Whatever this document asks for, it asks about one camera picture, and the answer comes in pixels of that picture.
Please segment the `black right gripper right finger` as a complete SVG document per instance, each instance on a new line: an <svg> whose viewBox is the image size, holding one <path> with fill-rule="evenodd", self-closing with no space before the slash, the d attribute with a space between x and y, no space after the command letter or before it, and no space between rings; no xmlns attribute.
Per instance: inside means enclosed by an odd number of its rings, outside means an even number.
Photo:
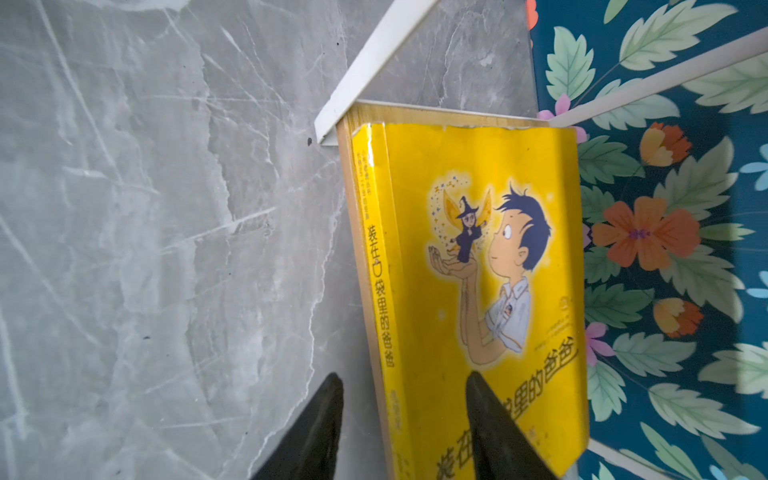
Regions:
<svg viewBox="0 0 768 480"><path fill-rule="evenodd" d="M465 396L476 479L556 479L479 372L470 373Z"/></svg>

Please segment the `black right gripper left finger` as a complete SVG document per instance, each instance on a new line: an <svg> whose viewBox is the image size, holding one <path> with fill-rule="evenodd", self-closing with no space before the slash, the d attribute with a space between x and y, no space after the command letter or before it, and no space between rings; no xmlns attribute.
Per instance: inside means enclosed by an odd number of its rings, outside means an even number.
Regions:
<svg viewBox="0 0 768 480"><path fill-rule="evenodd" d="M330 373L251 479L333 479L343 406L343 382Z"/></svg>

